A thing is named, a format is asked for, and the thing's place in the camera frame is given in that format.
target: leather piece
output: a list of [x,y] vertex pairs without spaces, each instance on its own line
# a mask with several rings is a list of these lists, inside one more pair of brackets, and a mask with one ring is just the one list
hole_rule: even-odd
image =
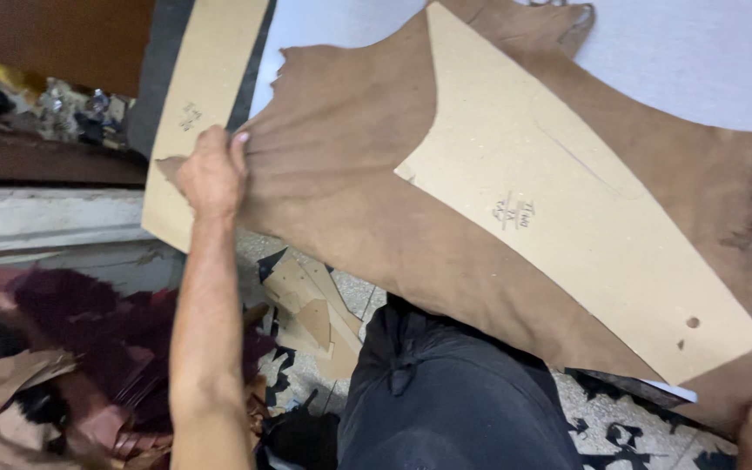
[[[600,135],[752,315],[752,133],[680,120],[579,68],[559,39],[589,6],[443,3]],[[248,228],[554,366],[658,379],[520,255],[393,175],[436,108],[423,14],[367,48],[284,54],[275,98],[244,126]],[[752,354],[743,359],[691,380],[700,402],[681,411],[732,432],[752,401],[752,380],[741,378],[744,364],[752,373]]]

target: pile of leather scraps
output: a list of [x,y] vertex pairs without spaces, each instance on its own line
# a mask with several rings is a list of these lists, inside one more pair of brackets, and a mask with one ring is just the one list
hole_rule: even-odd
[[[0,269],[0,357],[23,349],[64,349],[77,357],[77,370],[49,382],[66,407],[58,420],[66,454],[118,468],[168,465],[176,297],[174,290],[121,297],[110,284],[67,269]],[[266,380],[256,361],[275,347],[255,327],[267,310],[245,312],[255,325],[245,329],[244,379],[250,390],[261,383],[260,391],[246,392],[247,409],[258,423],[267,416],[260,398]]]
[[362,347],[362,321],[347,309],[327,266],[290,257],[261,276],[266,297],[277,306],[277,344],[314,356],[327,379],[349,379]]
[[0,468],[74,470],[76,462],[44,452],[50,433],[44,424],[31,423],[13,403],[20,391],[31,390],[75,368],[74,358],[60,350],[23,352],[0,359]]

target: speckled floor tile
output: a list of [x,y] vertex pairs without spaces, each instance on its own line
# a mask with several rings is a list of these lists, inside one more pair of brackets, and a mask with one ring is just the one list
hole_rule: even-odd
[[388,293],[386,293],[382,288],[374,288],[373,293],[370,295],[370,299],[368,300],[368,305],[364,309],[364,312],[362,314],[362,327],[359,330],[359,339],[362,342],[364,342],[364,337],[367,335],[368,323],[370,323],[370,320],[373,319],[373,313],[376,311],[376,309],[382,307],[387,303]]
[[696,459],[709,458],[710,453],[721,452],[733,456],[735,468],[735,456],[739,453],[736,444],[726,441],[715,434],[699,431],[693,442],[689,445],[687,452],[675,464],[674,470],[698,470]]
[[335,285],[339,286],[339,292],[341,298],[344,299],[344,304],[347,305],[347,310],[361,318],[376,286],[337,269],[332,272],[332,280],[335,281]]
[[[634,450],[651,455],[648,464],[650,470],[668,470],[684,455],[698,433],[692,427],[678,426],[670,434],[669,423],[635,405],[630,396],[615,401],[600,394],[588,400],[585,390],[572,377],[553,372],[553,378],[556,379],[565,417],[574,426],[577,418],[588,425],[588,430],[583,433],[571,432],[573,442],[581,454],[612,455],[619,452],[621,447],[606,439],[608,428],[612,423],[618,423],[641,429],[642,436],[635,439]],[[630,434],[621,427],[619,429],[621,438],[618,442],[627,443]]]

